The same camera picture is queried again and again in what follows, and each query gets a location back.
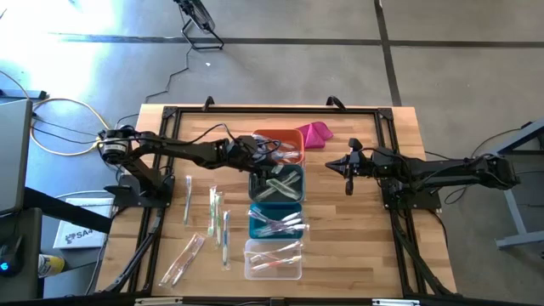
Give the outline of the black computer mouse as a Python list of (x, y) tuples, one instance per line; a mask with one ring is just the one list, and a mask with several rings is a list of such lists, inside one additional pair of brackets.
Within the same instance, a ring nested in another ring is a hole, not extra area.
[(15, 276), (22, 270), (23, 249), (23, 235), (12, 235), (0, 243), (0, 276)]

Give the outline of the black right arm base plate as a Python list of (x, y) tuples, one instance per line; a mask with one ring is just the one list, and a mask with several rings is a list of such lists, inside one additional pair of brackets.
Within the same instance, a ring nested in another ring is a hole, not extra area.
[(423, 188), (415, 190), (409, 184), (395, 178), (380, 178), (378, 180), (383, 206), (386, 209), (440, 209), (441, 201), (438, 188)]

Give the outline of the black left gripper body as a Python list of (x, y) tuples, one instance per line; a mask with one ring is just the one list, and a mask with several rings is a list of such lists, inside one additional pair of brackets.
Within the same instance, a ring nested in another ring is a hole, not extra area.
[(249, 173), (271, 171), (276, 161), (265, 154), (252, 135), (241, 135), (229, 143), (229, 166)]

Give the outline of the grey plastic bin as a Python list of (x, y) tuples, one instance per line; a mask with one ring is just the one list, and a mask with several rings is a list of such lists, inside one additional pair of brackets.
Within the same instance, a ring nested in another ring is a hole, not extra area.
[(268, 202), (265, 199), (264, 200), (252, 200), (250, 198), (250, 176), (249, 176), (248, 195), (249, 195), (249, 198), (250, 198), (251, 201), (253, 201), (255, 203), (257, 203), (257, 202), (262, 202), (262, 203), (296, 203), (296, 202), (303, 201), (305, 199), (305, 172), (304, 172), (304, 169), (301, 166), (297, 165), (297, 164), (284, 164), (283, 166), (284, 167), (283, 167), (282, 171), (279, 174), (273, 174), (271, 171), (262, 171), (262, 172), (258, 172), (258, 173), (265, 174), (266, 177), (267, 177), (267, 180), (268, 179), (282, 180), (289, 174), (297, 173), (298, 175), (301, 176), (301, 178), (294, 184), (296, 184), (301, 190), (300, 198), (298, 200), (290, 201), (290, 202), (277, 202), (277, 201)]

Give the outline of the black desk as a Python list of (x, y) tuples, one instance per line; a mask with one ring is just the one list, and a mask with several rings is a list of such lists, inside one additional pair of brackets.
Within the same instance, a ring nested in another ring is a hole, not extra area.
[(24, 236), (24, 265), (15, 276), (0, 276), (0, 303), (22, 302), (39, 297), (37, 267), (43, 215), (102, 233), (108, 233), (111, 228), (111, 219), (108, 217), (26, 187), (22, 208), (0, 215), (0, 243), (12, 235)]

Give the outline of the clear plastic bin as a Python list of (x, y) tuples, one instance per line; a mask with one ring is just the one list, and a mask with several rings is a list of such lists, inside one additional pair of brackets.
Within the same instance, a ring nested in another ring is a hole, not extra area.
[[(270, 251), (276, 248), (282, 247), (284, 245), (290, 244), (295, 241), (300, 241), (296, 239), (287, 239), (287, 240), (248, 240), (245, 245), (244, 252), (246, 251)], [(271, 269), (265, 269), (257, 272), (251, 271), (251, 268), (274, 260), (264, 260), (258, 261), (256, 263), (251, 263), (248, 259), (245, 258), (245, 277), (248, 280), (256, 281), (295, 281), (299, 280), (302, 277), (302, 268), (303, 268), (303, 245), (300, 251), (290, 251), (295, 255), (301, 255), (302, 259), (293, 264), (282, 264)]]

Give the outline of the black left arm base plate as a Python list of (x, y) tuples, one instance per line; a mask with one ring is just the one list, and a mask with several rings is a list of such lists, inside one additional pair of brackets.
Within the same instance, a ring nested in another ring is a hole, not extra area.
[(160, 178), (157, 186), (146, 186), (133, 175), (122, 175), (118, 185), (107, 185), (105, 190), (114, 196), (118, 207), (166, 208), (173, 198), (174, 183), (172, 175)]

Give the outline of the pink packaged toothbrush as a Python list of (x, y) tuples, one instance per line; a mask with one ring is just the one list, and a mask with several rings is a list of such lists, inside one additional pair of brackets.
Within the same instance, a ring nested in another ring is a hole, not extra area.
[(298, 256), (291, 257), (291, 258), (283, 258), (283, 259), (275, 260), (275, 261), (268, 262), (268, 263), (261, 263), (259, 265), (256, 265), (256, 266), (252, 267), (251, 271), (257, 272), (257, 271), (261, 271), (261, 270), (265, 270), (265, 269), (271, 269), (271, 268), (274, 268), (274, 267), (282, 265), (282, 264), (294, 264), (294, 263), (299, 262), (301, 259), (302, 259), (302, 256), (298, 255)]

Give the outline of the grey side table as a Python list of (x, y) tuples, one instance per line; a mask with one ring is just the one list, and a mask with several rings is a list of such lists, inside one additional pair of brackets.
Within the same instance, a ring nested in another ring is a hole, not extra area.
[(493, 153), (513, 164), (522, 181), (502, 192), (506, 220), (514, 229), (495, 239), (498, 249), (544, 243), (544, 117), (499, 132), (477, 145), (472, 155)]

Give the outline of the dark metal floor bar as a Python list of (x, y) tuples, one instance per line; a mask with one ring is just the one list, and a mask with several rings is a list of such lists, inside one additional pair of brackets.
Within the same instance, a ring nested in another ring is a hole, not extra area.
[(29, 90), (24, 92), (21, 89), (0, 88), (0, 98), (5, 99), (36, 99), (43, 100), (48, 97), (48, 93), (42, 90)]

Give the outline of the silver metal bracket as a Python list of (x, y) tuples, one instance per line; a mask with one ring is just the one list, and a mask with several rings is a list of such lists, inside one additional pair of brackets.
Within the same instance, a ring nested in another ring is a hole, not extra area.
[(421, 306), (421, 304), (419, 300), (412, 299), (373, 298), (371, 306)]
[(137, 298), (133, 306), (180, 306), (183, 299), (180, 297), (146, 297)]

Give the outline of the orange plastic bin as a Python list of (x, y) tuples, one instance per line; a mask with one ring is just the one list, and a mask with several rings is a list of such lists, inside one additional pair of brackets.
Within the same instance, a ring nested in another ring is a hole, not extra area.
[[(301, 161), (296, 164), (303, 163), (304, 161), (303, 135), (297, 129), (258, 129), (252, 133), (252, 136), (258, 141), (259, 147), (261, 149), (264, 149), (264, 151), (269, 151), (269, 154), (271, 157), (272, 157), (272, 153), (276, 151), (300, 151), (302, 158), (301, 158)], [(291, 145), (296, 145), (297, 150), (279, 150), (278, 146), (282, 142), (288, 143)]]

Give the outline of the white packaged toothbrush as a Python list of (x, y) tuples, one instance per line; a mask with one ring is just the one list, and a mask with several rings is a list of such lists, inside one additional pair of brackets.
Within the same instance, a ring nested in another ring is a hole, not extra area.
[(296, 164), (301, 161), (300, 151), (276, 151), (272, 153), (274, 160), (278, 162)]
[(279, 220), (279, 224), (272, 224), (272, 225), (264, 225), (259, 228), (256, 228), (254, 230), (254, 233), (256, 230), (261, 229), (263, 227), (281, 227), (281, 226), (288, 226), (288, 225), (295, 225), (295, 224), (303, 224), (303, 218), (300, 212), (295, 212), (290, 215), (285, 216), (284, 218)]

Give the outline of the grey laptop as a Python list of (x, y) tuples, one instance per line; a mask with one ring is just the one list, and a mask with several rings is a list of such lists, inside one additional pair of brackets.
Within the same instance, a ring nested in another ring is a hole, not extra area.
[(0, 104), (0, 215), (23, 205), (31, 116), (29, 100)]

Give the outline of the black aluminium table frame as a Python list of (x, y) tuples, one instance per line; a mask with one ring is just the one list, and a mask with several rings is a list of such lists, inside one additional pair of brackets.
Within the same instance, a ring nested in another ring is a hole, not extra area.
[[(137, 284), (152, 285), (155, 296), (265, 298), (399, 298), (406, 290), (430, 292), (408, 257), (399, 258), (391, 215), (372, 179), (357, 178), (354, 193), (345, 195), (343, 178), (326, 167), (328, 161), (348, 151), (357, 138), (366, 148), (395, 147), (406, 156), (423, 157), (422, 136), (411, 107), (351, 106), (345, 112), (332, 106), (222, 106), (203, 112), (197, 105), (177, 105), (167, 129), (177, 129), (181, 139), (199, 136), (221, 139), (232, 133), (258, 129), (292, 129), (324, 122), (333, 137), (322, 150), (305, 156), (306, 198), (303, 211), (309, 230), (303, 236), (303, 268), (299, 280), (248, 280), (244, 246), (248, 238), (245, 173), (221, 168), (198, 168), (189, 161), (173, 164), (176, 186), (167, 209), (153, 275), (139, 273)], [(185, 177), (192, 176), (189, 223), (184, 226)], [(195, 232), (205, 232), (209, 220), (208, 191), (217, 185), (231, 213), (230, 269), (224, 270), (221, 252), (206, 241), (181, 281), (159, 286), (160, 279), (183, 251)]]

